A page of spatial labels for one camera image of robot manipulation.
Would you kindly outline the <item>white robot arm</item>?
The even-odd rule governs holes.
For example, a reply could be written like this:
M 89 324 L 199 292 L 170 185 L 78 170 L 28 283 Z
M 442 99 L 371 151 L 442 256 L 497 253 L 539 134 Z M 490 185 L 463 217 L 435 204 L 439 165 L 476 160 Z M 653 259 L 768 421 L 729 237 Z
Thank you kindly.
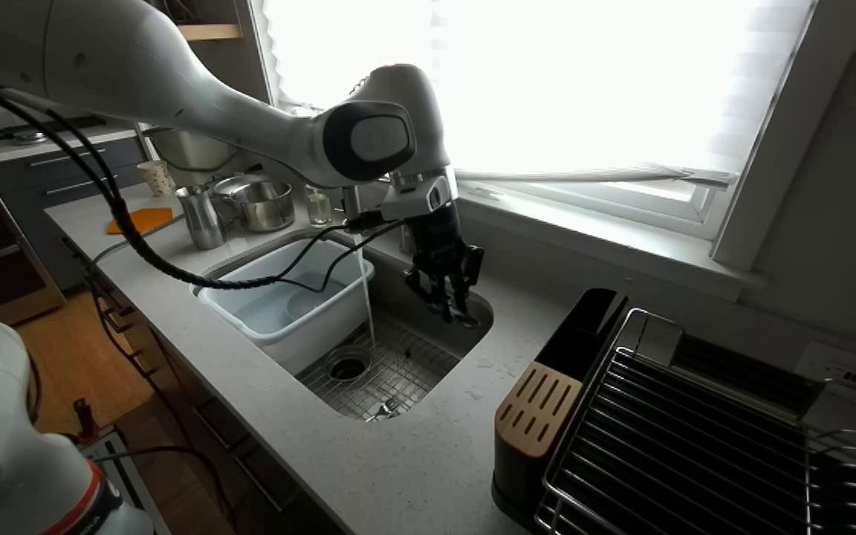
M 289 165 L 314 188 L 390 185 L 375 207 L 411 229 L 408 286 L 463 311 L 482 249 L 459 231 L 459 185 L 429 76 L 375 67 L 314 115 L 227 87 L 149 0 L 0 0 L 0 99 L 17 88 L 65 107 L 207 134 Z

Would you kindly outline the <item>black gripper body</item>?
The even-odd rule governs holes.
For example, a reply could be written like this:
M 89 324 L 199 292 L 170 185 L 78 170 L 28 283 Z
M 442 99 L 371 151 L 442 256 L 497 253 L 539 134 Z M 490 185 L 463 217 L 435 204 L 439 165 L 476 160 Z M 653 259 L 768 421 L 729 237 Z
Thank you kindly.
M 453 204 L 408 220 L 414 265 L 408 286 L 435 307 L 467 307 L 467 292 L 478 283 L 485 249 L 467 243 Z

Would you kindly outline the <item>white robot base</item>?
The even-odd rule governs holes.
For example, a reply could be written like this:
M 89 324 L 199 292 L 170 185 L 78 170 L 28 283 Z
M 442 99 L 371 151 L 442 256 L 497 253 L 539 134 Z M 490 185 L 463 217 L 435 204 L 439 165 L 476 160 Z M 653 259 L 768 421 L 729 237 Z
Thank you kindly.
M 0 535 L 154 535 L 94 461 L 32 424 L 28 390 L 28 345 L 0 321 Z

